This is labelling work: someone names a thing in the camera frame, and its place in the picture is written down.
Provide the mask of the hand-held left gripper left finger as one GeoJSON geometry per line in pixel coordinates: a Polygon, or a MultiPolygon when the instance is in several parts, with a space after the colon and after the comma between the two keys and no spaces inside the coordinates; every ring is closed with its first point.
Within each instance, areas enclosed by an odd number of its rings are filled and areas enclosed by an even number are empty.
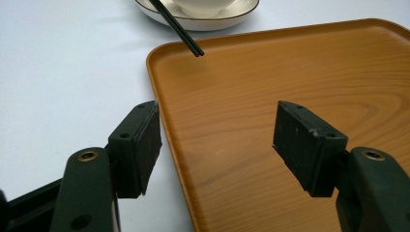
{"type": "Polygon", "coordinates": [[[159,106],[147,101],[132,109],[105,147],[69,157],[50,232],[121,232],[118,200],[146,193],[160,150],[159,106]]]}

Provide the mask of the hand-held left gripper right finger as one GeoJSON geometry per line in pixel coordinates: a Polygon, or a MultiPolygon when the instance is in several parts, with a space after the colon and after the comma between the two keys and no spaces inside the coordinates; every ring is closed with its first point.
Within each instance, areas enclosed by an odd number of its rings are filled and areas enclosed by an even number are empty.
{"type": "Polygon", "coordinates": [[[310,196],[338,191],[343,232],[410,232],[410,176],[389,154],[347,142],[309,109],[278,102],[273,148],[310,196]]]}

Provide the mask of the wooden tray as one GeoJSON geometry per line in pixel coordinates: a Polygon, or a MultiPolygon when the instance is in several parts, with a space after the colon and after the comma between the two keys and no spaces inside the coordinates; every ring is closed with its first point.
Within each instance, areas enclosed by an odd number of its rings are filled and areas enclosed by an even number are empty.
{"type": "Polygon", "coordinates": [[[410,173],[410,29],[363,19],[155,48],[147,69],[195,232],[339,232],[273,149],[277,105],[307,107],[410,173]]]}

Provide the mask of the white plate with dark rim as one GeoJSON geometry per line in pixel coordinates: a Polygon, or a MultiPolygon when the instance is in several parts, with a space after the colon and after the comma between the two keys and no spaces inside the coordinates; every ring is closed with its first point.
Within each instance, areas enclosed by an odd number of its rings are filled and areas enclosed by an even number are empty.
{"type": "Polygon", "coordinates": [[[184,14],[172,0],[161,1],[185,30],[198,32],[217,31],[235,26],[249,18],[259,5],[259,0],[235,0],[216,16],[199,18],[184,14]]]}

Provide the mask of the white bowl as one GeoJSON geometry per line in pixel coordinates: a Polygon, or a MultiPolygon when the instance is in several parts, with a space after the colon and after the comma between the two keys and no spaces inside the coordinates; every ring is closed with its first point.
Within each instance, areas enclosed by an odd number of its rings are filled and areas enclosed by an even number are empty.
{"type": "Polygon", "coordinates": [[[233,4],[235,0],[172,0],[185,15],[211,18],[233,4]]]}

